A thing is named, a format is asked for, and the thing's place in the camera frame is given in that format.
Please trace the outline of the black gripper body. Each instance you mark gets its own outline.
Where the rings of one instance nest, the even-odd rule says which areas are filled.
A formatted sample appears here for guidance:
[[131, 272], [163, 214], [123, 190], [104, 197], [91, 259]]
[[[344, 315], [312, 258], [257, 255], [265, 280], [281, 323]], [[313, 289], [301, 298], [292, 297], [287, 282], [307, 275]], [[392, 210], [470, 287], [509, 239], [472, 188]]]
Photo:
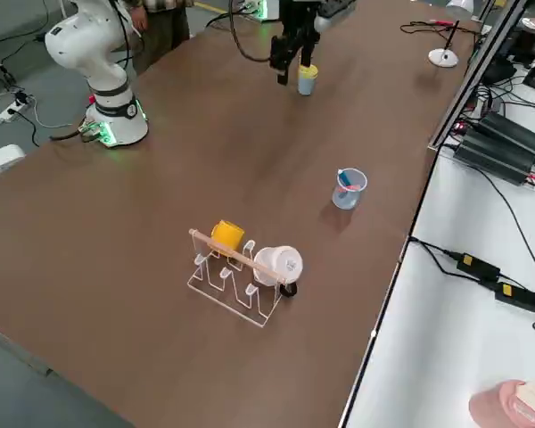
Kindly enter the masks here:
[[307, 40], [318, 43], [320, 34], [315, 30], [315, 18], [322, 4], [321, 1], [293, 1], [279, 2], [279, 20], [283, 25], [281, 41], [292, 41], [299, 35], [306, 34]]

